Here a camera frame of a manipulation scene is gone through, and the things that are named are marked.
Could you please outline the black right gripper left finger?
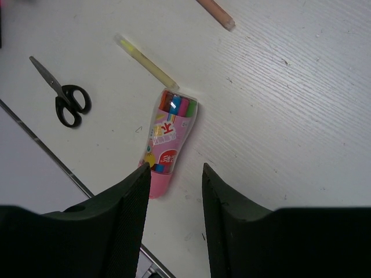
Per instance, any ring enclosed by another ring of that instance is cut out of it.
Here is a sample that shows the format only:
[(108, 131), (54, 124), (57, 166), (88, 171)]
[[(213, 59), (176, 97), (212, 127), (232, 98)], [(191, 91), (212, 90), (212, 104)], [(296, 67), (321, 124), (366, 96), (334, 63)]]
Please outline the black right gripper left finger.
[(135, 277), (149, 200), (143, 164), (64, 211), (1, 207), (2, 277)]

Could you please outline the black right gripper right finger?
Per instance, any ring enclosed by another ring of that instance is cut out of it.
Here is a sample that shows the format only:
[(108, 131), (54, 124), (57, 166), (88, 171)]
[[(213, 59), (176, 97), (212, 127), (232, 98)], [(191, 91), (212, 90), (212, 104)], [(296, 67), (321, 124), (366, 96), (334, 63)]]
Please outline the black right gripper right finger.
[(271, 211), (204, 164), (202, 200), (212, 277), (369, 277), (370, 208)]

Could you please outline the pink marker set tube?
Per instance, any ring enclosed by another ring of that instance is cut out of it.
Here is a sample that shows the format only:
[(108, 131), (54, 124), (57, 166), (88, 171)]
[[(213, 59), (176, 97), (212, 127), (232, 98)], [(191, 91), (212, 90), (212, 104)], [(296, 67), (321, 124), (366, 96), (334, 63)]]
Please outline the pink marker set tube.
[(151, 169), (150, 198), (163, 196), (170, 185), (179, 153), (197, 117), (198, 101), (164, 89), (154, 106), (146, 148), (139, 165)]

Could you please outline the yellow highlighter pen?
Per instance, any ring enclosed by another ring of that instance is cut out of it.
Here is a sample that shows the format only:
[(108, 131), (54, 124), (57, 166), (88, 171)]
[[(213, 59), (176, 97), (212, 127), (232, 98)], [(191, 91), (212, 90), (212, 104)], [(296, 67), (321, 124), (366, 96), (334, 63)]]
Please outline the yellow highlighter pen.
[(120, 46), (129, 56), (135, 59), (142, 67), (144, 67), (153, 77), (159, 80), (165, 87), (173, 90), (179, 90), (179, 85), (133, 44), (120, 34), (114, 36), (114, 41)]

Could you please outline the black handled scissors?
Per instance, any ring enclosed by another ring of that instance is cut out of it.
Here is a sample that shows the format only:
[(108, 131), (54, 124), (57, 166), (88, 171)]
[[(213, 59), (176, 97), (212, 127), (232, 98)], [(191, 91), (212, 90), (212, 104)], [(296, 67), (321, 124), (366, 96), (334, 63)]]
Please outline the black handled scissors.
[[(62, 125), (68, 128), (76, 129), (81, 125), (81, 114), (86, 115), (92, 109), (92, 101), (90, 95), (85, 89), (77, 85), (61, 85), (57, 79), (33, 56), (29, 60), (40, 73), (46, 83), (56, 92), (55, 98), (56, 115)], [(75, 98), (74, 93), (80, 92), (84, 99), (85, 105), (82, 106)], [(64, 115), (64, 110), (67, 110), (74, 118), (73, 123), (69, 123)]]

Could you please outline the orange-pink highlighter pen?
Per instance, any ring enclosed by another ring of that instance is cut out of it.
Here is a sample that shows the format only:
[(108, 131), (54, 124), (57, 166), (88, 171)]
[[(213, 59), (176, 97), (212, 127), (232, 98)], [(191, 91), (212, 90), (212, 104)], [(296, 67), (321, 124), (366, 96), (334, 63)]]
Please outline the orange-pink highlighter pen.
[(235, 27), (234, 19), (214, 0), (197, 0), (197, 2), (226, 30)]

